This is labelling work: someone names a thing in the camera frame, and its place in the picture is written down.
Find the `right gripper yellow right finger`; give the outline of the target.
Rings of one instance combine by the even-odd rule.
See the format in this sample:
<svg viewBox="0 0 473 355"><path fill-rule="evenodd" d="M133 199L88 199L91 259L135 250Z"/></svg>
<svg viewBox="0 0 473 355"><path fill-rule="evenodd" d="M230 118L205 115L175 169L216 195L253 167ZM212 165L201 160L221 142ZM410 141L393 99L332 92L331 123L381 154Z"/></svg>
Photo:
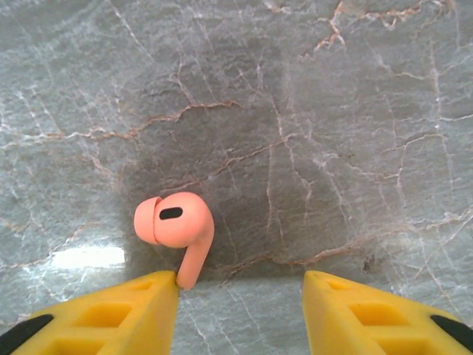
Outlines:
<svg viewBox="0 0 473 355"><path fill-rule="evenodd" d="M310 355L473 355L473 328L446 311L321 271L306 271Z"/></svg>

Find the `pink wireless earbud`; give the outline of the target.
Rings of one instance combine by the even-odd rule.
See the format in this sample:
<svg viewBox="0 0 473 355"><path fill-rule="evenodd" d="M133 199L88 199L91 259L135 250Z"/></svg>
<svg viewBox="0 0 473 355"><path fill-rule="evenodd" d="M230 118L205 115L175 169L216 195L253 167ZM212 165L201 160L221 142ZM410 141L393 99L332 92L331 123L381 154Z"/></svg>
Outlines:
<svg viewBox="0 0 473 355"><path fill-rule="evenodd" d="M134 228L148 244L186 250L176 283L192 289L214 239L214 219L206 202L192 192L149 198L136 208Z"/></svg>

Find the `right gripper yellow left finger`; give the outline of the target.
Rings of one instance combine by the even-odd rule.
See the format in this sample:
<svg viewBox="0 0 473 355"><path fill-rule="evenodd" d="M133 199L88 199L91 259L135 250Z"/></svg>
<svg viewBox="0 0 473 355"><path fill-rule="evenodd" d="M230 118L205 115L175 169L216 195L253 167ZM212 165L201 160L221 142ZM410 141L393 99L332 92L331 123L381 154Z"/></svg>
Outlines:
<svg viewBox="0 0 473 355"><path fill-rule="evenodd" d="M0 355L171 355L179 291L158 271L35 312L0 336Z"/></svg>

